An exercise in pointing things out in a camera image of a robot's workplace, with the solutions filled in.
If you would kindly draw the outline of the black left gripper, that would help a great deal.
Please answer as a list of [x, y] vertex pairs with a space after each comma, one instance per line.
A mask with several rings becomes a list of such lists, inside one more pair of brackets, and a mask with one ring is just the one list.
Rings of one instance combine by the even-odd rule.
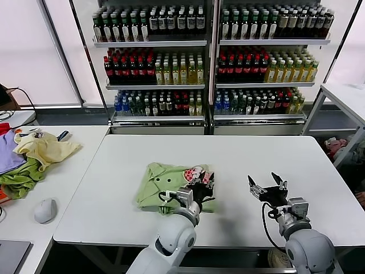
[[193, 191], [193, 200], [201, 204], [215, 199], [213, 187], [214, 172], [210, 174], [207, 184], [201, 183], [200, 177], [193, 178], [190, 184], [188, 184], [188, 188]]

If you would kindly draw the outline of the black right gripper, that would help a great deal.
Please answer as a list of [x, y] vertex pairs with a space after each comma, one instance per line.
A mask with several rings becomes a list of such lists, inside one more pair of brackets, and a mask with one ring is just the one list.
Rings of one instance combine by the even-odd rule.
[[281, 207], [287, 205], [287, 180], [283, 180], [279, 175], [271, 172], [276, 182], [276, 186], [262, 188], [257, 185], [252, 177], [248, 175], [249, 190], [261, 202], [268, 202], [272, 207]]

